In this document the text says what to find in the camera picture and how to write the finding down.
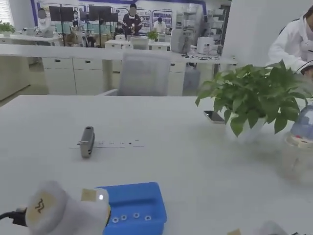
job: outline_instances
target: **window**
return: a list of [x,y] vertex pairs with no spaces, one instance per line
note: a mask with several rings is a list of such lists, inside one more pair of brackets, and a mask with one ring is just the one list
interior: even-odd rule
[[8,0],[0,0],[0,21],[13,24]]

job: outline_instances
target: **white office chair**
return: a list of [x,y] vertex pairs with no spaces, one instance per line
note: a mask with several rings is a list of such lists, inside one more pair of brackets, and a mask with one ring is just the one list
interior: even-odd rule
[[166,55],[147,52],[124,52],[119,89],[100,95],[167,96],[171,59]]

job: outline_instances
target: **office cabinet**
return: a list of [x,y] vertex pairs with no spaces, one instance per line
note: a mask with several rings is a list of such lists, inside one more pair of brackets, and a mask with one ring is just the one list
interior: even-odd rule
[[43,58],[43,66],[49,94],[76,94],[72,59]]
[[165,51],[167,51],[167,46],[153,45],[153,46],[151,46],[151,50],[165,50]]
[[97,95],[105,92],[102,70],[74,70],[77,95]]
[[170,72],[168,78],[168,96],[182,96],[185,72]]
[[170,72],[185,72],[186,62],[172,61],[170,66]]
[[102,70],[102,60],[96,59],[73,59],[75,70]]
[[43,58],[45,69],[73,69],[73,59]]
[[[110,49],[122,49],[122,44],[106,44],[106,48]],[[113,60],[112,61],[112,70],[113,72],[121,72],[122,71],[122,61],[121,60]]]
[[74,71],[71,69],[48,69],[45,68],[45,80],[49,94],[75,95]]
[[97,95],[105,92],[102,60],[73,59],[77,95]]

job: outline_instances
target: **white flower pot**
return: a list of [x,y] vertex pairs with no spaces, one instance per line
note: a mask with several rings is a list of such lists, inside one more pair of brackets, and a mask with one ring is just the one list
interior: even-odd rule
[[5,32],[1,32],[3,35],[4,35],[4,37],[10,37],[11,36],[11,32],[7,32],[7,31],[5,31]]
[[251,129],[249,126],[248,120],[244,123],[244,128],[242,133],[237,137],[233,130],[230,127],[231,120],[235,118],[236,114],[231,114],[230,118],[226,124],[226,136],[231,141],[236,141],[238,143],[252,143],[255,141],[255,139],[258,137],[258,135],[261,132],[262,127],[265,123],[265,118],[259,118],[257,123],[254,125],[254,127]]

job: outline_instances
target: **potted plant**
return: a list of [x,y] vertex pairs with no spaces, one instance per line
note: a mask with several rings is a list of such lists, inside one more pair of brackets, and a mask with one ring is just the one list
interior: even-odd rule
[[15,28],[10,25],[10,23],[3,23],[0,21],[0,34],[3,34],[5,37],[10,37],[10,35],[14,32]]
[[149,42],[155,42],[158,38],[158,33],[155,31],[150,31],[147,33],[147,37],[149,39]]
[[239,142],[252,142],[265,123],[275,122],[276,134],[288,120],[297,120],[300,110],[296,98],[308,104],[305,95],[296,91],[298,84],[283,61],[270,67],[247,65],[204,82],[196,104],[214,97],[214,111],[225,109],[226,134]]

